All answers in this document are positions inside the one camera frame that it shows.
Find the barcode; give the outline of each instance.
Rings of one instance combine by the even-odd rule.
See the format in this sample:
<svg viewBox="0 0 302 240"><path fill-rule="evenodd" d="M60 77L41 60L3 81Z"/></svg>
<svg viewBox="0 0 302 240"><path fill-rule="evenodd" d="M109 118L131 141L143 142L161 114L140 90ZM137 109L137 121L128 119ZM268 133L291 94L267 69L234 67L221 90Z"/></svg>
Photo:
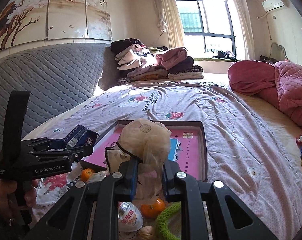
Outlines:
<svg viewBox="0 0 302 240"><path fill-rule="evenodd" d="M74 137L67 143L67 148L73 148L76 143L78 142L77 139L75 139Z"/></svg>

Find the floral wall painting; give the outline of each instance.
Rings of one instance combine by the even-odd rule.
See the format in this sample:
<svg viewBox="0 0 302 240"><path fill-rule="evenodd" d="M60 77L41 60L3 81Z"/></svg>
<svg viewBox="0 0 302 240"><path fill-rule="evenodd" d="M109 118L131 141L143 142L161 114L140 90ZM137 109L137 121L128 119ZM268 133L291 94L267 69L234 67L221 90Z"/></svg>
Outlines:
<svg viewBox="0 0 302 240"><path fill-rule="evenodd" d="M107 0L10 0L0 14L0 50L63 38L112 40Z"/></svg>
<svg viewBox="0 0 302 240"><path fill-rule="evenodd" d="M87 38L85 0L50 0L48 39Z"/></svg>
<svg viewBox="0 0 302 240"><path fill-rule="evenodd" d="M0 14L0 50L45 39L48 0L10 0Z"/></svg>

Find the bed sheet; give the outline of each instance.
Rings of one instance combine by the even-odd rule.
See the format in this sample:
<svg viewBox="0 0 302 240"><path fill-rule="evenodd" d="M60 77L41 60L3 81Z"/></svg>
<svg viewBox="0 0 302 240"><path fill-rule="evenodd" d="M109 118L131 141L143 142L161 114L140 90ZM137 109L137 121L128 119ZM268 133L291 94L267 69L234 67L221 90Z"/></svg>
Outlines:
<svg viewBox="0 0 302 240"><path fill-rule="evenodd" d="M138 117L202 121L209 182L224 181L280 240L292 239L297 233L302 225L302 168L295 137L301 130L263 100L233 93L225 74L114 87L47 121L25 139L63 138L78 123L102 132L117 119ZM76 169L73 175L56 179L75 180ZM52 187L48 180L41 185L45 192ZM66 189L61 193L52 187L52 191L58 199ZM42 208L37 204L35 210L41 217L54 202L45 202L49 194L38 193L39 204L48 203Z"/></svg>

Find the window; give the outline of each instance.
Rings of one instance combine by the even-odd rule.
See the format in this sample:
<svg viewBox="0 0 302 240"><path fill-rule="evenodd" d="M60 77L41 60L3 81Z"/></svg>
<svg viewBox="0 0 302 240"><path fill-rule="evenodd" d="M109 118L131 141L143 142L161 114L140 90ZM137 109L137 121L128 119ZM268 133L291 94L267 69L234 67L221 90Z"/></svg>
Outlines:
<svg viewBox="0 0 302 240"><path fill-rule="evenodd" d="M185 46L193 57L205 52L230 51L236 56L235 36L228 1L176 0Z"/></svg>

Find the red quilt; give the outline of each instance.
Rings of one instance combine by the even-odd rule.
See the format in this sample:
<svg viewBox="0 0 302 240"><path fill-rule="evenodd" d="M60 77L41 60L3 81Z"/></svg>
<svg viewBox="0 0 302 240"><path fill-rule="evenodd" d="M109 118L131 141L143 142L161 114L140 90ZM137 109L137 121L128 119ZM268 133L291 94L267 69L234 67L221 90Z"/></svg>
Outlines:
<svg viewBox="0 0 302 240"><path fill-rule="evenodd" d="M232 90L263 98L302 128L302 66L242 60L230 66L228 76Z"/></svg>

